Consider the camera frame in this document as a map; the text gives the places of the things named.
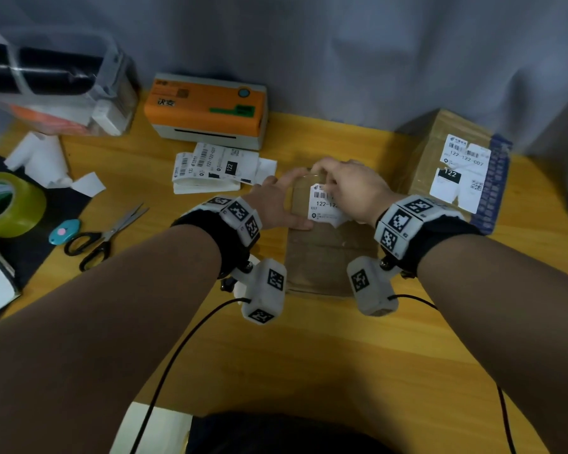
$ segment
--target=hand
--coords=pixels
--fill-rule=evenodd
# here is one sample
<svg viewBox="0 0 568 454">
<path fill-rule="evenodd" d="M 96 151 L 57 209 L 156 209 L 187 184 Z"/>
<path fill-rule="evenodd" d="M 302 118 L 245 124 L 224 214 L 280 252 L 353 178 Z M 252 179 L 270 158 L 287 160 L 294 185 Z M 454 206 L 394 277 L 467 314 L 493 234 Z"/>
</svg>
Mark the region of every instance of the hand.
<svg viewBox="0 0 568 454">
<path fill-rule="evenodd" d="M 258 212 L 263 229 L 285 227 L 308 230 L 313 228 L 313 221 L 284 210 L 284 199 L 288 187 L 297 178 L 308 173 L 307 169 L 299 167 L 286 172 L 280 180 L 271 175 L 265 178 L 263 185 L 255 184 L 250 193 L 242 196 Z"/>
<path fill-rule="evenodd" d="M 326 157 L 311 168 L 312 173 L 321 170 L 327 172 L 324 190 L 333 195 L 339 208 L 373 227 L 383 212 L 406 197 L 393 192 L 378 173 L 358 161 L 340 162 Z"/>
</svg>

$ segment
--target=person's right hand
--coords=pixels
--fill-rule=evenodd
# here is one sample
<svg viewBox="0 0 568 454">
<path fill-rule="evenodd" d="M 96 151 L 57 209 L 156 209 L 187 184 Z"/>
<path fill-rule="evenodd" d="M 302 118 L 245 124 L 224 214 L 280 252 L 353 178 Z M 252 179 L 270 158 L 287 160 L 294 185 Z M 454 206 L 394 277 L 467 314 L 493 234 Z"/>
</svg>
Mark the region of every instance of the person's right hand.
<svg viewBox="0 0 568 454">
<path fill-rule="evenodd" d="M 406 197 L 393 192 L 378 173 L 358 161 L 341 162 L 326 157 L 311 168 L 312 173 L 322 170 L 327 173 L 324 190 L 333 195 L 339 208 L 354 220 L 373 227 L 386 209 Z"/>
</svg>

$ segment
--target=forearm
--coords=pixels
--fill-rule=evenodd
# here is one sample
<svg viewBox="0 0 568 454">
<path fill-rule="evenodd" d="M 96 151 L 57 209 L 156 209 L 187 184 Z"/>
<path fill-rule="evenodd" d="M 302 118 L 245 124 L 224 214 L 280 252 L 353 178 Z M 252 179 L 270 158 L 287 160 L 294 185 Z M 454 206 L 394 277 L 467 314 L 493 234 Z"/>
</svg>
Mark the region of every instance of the forearm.
<svg viewBox="0 0 568 454">
<path fill-rule="evenodd" d="M 551 450 L 568 452 L 568 275 L 480 236 L 427 253 L 418 277 Z"/>
<path fill-rule="evenodd" d="M 1 321 L 0 452 L 108 450 L 219 267 L 207 233 L 176 226 Z"/>
</svg>

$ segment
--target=gray curtain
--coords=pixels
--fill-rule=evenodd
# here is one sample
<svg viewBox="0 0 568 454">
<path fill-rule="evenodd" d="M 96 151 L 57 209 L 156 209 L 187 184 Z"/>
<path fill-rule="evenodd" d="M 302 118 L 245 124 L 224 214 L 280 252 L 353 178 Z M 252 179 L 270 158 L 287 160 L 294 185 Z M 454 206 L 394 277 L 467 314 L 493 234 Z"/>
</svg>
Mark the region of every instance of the gray curtain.
<svg viewBox="0 0 568 454">
<path fill-rule="evenodd" d="M 568 0 L 0 0 L 0 27 L 110 31 L 157 71 L 266 84 L 274 111 L 395 130 L 446 107 L 560 162 Z"/>
</svg>

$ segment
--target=person's right arm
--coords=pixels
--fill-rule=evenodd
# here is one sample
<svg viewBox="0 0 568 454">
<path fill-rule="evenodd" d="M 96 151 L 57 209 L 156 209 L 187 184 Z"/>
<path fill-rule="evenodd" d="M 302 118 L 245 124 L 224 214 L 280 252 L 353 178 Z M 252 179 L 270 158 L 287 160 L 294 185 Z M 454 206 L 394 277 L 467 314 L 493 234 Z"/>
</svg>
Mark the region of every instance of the person's right arm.
<svg viewBox="0 0 568 454">
<path fill-rule="evenodd" d="M 403 195 L 372 169 L 332 158 L 325 189 L 352 218 L 375 226 Z M 471 354 L 553 453 L 568 453 L 568 275 L 483 236 L 433 247 L 418 279 Z"/>
</svg>

